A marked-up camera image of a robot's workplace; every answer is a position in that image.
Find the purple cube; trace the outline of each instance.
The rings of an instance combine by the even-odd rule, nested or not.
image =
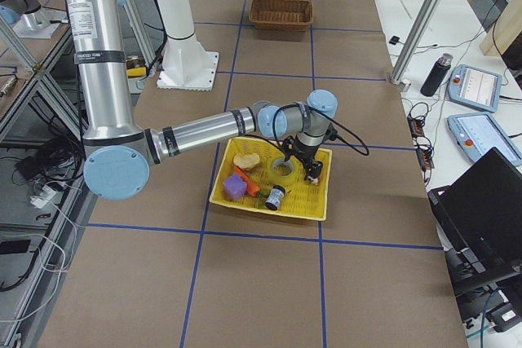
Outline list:
[[[232,174],[223,181],[223,189],[230,200],[236,201],[245,194],[246,182],[239,175]]]

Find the blue joint cap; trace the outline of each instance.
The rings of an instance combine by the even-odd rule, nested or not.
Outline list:
[[[279,109],[276,105],[269,105],[265,108],[262,108],[258,114],[258,127],[261,133],[265,138],[273,138],[273,122],[274,116],[276,115],[276,111]],[[280,111],[277,114],[276,118],[276,135],[277,137],[282,136],[286,133],[286,129],[288,128],[288,121],[286,120],[286,115]]]
[[[326,116],[334,118],[337,112],[337,98],[327,90],[314,90],[307,98],[308,106],[322,111]]]
[[[116,4],[118,6],[122,6],[123,7],[123,6],[125,6],[127,4],[127,0],[117,0]]]
[[[89,155],[83,166],[87,186],[109,200],[128,199],[148,181],[148,162],[134,148],[107,146]]]
[[[16,14],[11,8],[0,6],[0,16],[8,23],[15,24],[20,20],[20,16]]]

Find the orange toy carrot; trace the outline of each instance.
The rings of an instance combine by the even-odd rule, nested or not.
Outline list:
[[[248,193],[252,197],[257,197],[259,191],[261,190],[259,185],[252,181],[250,177],[243,173],[243,170],[241,170],[236,165],[234,165],[234,171],[236,171],[236,173],[239,174],[243,181],[246,182],[246,193]]]

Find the metal water bottle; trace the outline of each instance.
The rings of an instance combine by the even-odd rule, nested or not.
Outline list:
[[[442,56],[433,64],[430,74],[422,85],[421,94],[426,97],[431,97],[435,94],[440,84],[444,80],[446,73],[451,68],[451,60],[453,56],[448,53],[443,53]]]

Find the yellow plastic tray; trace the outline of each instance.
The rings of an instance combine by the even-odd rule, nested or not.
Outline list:
[[[268,175],[268,165],[273,159],[283,155],[263,140],[234,138],[228,141],[225,155],[210,194],[211,203],[261,214],[320,221],[326,220],[328,180],[332,162],[331,150],[320,148],[317,151],[316,159],[323,162],[323,170],[317,185],[304,181],[305,173],[303,166],[300,162],[294,161],[294,167],[298,171],[295,183],[285,186],[286,195],[277,211],[271,211],[266,208],[264,200],[258,200],[255,197],[244,195],[237,201],[230,201],[225,195],[223,181],[235,173],[234,156],[237,153],[252,152],[257,152],[261,156],[261,164],[253,168],[247,175],[261,187],[261,192],[270,192],[274,183],[272,183]]]

